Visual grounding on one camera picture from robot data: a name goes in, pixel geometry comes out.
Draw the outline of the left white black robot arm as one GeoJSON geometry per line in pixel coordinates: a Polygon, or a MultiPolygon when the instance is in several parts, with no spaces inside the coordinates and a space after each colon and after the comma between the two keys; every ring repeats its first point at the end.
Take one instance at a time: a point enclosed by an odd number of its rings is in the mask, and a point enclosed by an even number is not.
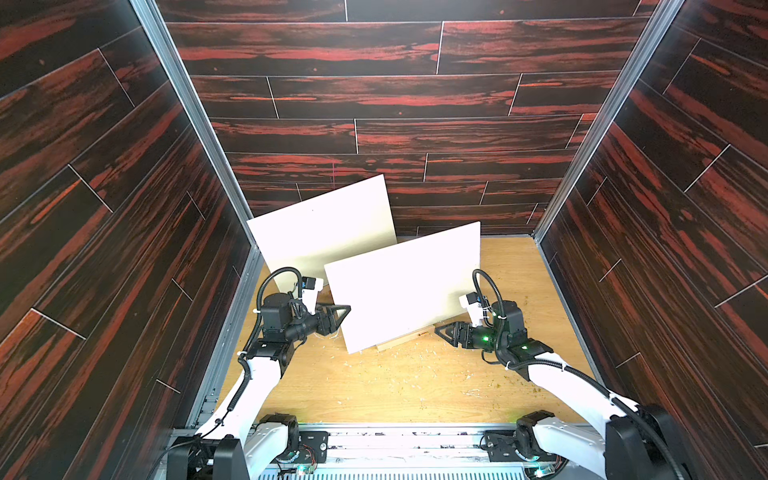
{"type": "Polygon", "coordinates": [[[191,436],[166,450],[167,479],[254,479],[274,460],[297,455],[298,422],[291,415],[257,416],[283,378],[298,346],[309,336],[335,334],[349,305],[309,309],[290,293],[276,293],[257,305],[257,326],[238,355],[242,373],[221,405],[191,436]]]}

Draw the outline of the small wooden easel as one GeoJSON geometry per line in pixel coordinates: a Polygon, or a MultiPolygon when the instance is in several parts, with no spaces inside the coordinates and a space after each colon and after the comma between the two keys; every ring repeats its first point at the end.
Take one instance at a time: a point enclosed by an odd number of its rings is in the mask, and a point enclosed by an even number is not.
{"type": "Polygon", "coordinates": [[[397,347],[399,345],[402,345],[402,344],[404,344],[406,342],[410,342],[410,341],[413,341],[413,340],[420,339],[421,337],[423,337],[425,335],[428,335],[432,331],[433,331],[433,327],[429,326],[429,327],[425,327],[425,328],[422,328],[422,329],[417,330],[417,331],[410,332],[410,333],[408,333],[408,334],[406,334],[404,336],[401,336],[399,338],[396,338],[394,340],[391,340],[391,341],[388,341],[388,342],[385,342],[385,343],[377,345],[376,346],[376,350],[378,352],[382,352],[382,351],[385,351],[385,350],[392,349],[392,348],[397,347]]]}

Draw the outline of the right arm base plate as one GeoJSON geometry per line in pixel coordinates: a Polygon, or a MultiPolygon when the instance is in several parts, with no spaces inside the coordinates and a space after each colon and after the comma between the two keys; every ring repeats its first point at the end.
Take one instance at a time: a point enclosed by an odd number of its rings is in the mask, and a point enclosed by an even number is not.
{"type": "Polygon", "coordinates": [[[491,462],[559,463],[560,457],[540,448],[530,429],[487,430],[480,440],[480,449],[491,462]]]}

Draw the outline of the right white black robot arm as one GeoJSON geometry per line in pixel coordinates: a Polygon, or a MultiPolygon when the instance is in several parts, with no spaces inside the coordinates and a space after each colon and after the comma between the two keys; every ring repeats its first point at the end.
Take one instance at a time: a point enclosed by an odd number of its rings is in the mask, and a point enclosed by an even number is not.
{"type": "Polygon", "coordinates": [[[530,463],[530,479],[552,478],[569,464],[602,479],[697,478],[683,435],[664,408],[620,395],[569,365],[529,336],[516,303],[489,303],[476,294],[461,303],[469,321],[436,327],[440,338],[493,354],[494,364],[551,393],[587,423],[567,423],[546,410],[530,413],[510,433],[484,435],[481,447],[490,460],[516,456],[530,463]]]}

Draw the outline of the white wooden board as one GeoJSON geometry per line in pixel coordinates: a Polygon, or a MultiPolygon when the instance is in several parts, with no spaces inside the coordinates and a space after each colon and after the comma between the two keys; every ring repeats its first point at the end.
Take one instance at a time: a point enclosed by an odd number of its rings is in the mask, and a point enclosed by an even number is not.
{"type": "Polygon", "coordinates": [[[247,225],[271,272],[294,267],[333,282],[327,264],[397,243],[385,177],[378,175],[255,217],[247,225]]]}
{"type": "Polygon", "coordinates": [[[474,290],[481,224],[470,223],[325,266],[337,304],[351,307],[341,325],[350,354],[461,315],[474,290]]]}

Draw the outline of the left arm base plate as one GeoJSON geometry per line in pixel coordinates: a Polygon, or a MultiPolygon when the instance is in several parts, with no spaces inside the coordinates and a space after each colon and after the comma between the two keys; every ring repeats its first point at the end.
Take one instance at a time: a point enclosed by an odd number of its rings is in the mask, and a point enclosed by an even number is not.
{"type": "Polygon", "coordinates": [[[297,430],[288,433],[285,450],[273,461],[277,465],[316,465],[325,463],[329,447],[328,431],[297,430]]]}

